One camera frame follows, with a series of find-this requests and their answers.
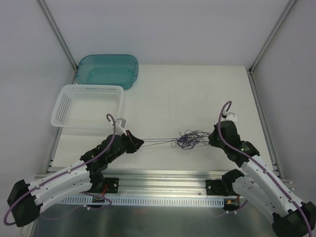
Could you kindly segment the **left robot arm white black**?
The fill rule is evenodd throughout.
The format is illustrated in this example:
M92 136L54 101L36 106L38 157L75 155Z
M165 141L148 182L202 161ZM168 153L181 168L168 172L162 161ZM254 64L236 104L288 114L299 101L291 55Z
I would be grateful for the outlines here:
M59 201L78 193L97 193L103 189L103 170L123 154L133 154L144 141L130 131L109 135L75 163L42 179L17 181L8 196L3 223L23 227Z

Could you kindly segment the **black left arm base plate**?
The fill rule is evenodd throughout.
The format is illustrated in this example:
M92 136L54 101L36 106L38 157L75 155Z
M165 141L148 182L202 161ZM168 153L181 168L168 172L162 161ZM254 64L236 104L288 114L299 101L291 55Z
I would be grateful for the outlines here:
M119 178L105 178L101 191L103 194L117 194L119 191Z

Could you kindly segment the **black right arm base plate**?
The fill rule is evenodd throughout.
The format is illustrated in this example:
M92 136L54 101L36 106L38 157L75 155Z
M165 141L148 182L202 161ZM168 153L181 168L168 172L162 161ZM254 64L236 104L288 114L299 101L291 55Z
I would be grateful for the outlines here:
M208 196L237 196L232 185L223 180L206 180L205 189Z

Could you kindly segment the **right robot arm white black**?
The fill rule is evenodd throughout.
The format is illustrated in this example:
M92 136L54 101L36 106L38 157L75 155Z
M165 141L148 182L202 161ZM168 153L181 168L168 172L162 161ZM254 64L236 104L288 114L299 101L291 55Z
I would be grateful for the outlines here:
M211 146L222 149L237 165L211 186L212 192L245 198L268 219L278 237L312 236L315 204L302 201L268 168L259 151L241 140L233 121L218 122L208 139Z

